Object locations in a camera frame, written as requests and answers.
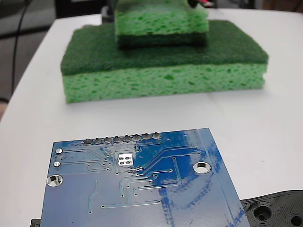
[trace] screw hole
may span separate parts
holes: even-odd
[[[294,216],[292,219],[291,219],[291,223],[293,226],[302,226],[302,223],[303,223],[303,220],[301,217],[299,216]]]
[[[272,212],[269,207],[266,206],[259,206],[254,210],[254,216],[259,221],[266,221],[271,218]]]
[[[207,162],[197,162],[193,168],[199,174],[207,174],[211,170],[211,166]]]
[[[60,175],[52,175],[47,178],[46,183],[48,186],[57,187],[62,184],[63,178]]]

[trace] green sponge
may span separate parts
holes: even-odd
[[[210,21],[207,47],[117,49],[114,25],[75,31],[61,69],[66,101],[262,88],[268,55],[229,21]]]
[[[116,40],[120,47],[168,44],[204,45],[208,12],[187,0],[120,0],[116,6]]]

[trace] white tabletop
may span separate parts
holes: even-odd
[[[67,105],[60,72],[64,51],[73,30],[100,24],[100,15],[56,20],[0,123],[1,225],[26,227],[41,217],[53,142],[86,137],[209,127],[240,199],[303,190],[303,14],[215,14],[269,53],[263,90]]]

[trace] black object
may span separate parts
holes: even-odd
[[[191,8],[196,8],[199,2],[197,0],[187,0]]]
[[[55,0],[57,18],[99,14],[107,0]]]
[[[32,219],[30,227],[40,227],[41,219]]]
[[[303,227],[303,191],[285,191],[241,200],[251,227]],[[33,219],[30,227],[40,227]]]
[[[0,97],[0,103],[9,103],[9,100]]]

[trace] blue circuit board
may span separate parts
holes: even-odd
[[[41,227],[249,227],[209,129],[55,142]]]

